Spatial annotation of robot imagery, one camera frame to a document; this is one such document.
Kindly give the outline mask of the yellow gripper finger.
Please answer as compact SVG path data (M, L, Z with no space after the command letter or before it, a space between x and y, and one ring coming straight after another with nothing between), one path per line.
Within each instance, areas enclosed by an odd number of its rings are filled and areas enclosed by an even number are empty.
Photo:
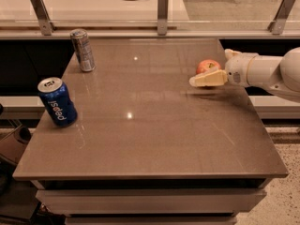
M228 81L224 70L206 71L189 79L189 84L193 87L222 86Z
M225 57L226 57L227 60L230 60L230 59L232 59L234 56L236 56L236 55L238 55L238 54L241 54L241 52L239 52L239 51L234 51L234 50L232 50L232 49L225 49L224 52L225 52Z

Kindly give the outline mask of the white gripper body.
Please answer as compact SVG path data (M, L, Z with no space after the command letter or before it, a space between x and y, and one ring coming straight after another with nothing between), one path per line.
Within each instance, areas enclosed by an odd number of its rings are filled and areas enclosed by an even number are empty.
M248 68L255 56L257 54L253 52L241 52L231 57L225 64L228 82L233 85L249 87Z

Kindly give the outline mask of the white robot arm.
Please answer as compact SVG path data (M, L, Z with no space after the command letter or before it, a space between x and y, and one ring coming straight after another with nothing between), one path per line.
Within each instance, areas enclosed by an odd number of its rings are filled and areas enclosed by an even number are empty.
M226 49L225 68L205 66L202 73L189 79L193 87L221 86L225 83L242 87L258 87L271 95L300 101L300 51L284 56L259 55Z

